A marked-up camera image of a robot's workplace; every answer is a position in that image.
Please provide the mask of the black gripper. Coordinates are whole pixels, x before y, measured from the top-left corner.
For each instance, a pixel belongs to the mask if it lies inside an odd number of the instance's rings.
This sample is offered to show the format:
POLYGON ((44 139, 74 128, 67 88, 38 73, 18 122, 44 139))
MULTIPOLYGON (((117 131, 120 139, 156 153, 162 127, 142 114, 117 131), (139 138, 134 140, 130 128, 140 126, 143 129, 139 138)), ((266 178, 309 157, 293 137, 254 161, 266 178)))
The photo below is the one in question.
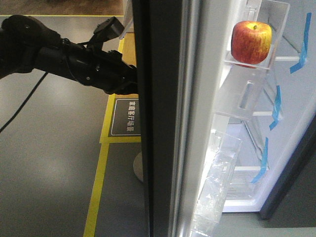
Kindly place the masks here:
POLYGON ((103 44, 72 44, 66 50, 66 65, 72 79, 107 94, 137 94, 137 69, 122 60, 116 50, 103 51, 103 44))

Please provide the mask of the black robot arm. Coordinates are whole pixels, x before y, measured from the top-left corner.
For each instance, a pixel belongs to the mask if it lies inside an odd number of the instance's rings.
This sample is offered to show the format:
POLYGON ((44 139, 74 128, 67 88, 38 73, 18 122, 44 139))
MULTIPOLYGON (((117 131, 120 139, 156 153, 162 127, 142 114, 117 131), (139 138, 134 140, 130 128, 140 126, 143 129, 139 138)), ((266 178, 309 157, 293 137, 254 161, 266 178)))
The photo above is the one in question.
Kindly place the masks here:
POLYGON ((104 42, 124 30, 111 17, 99 24, 87 42, 73 43, 31 16, 12 15, 0 27, 0 77, 42 70, 107 94, 136 94, 137 69, 122 54, 102 50, 104 42))

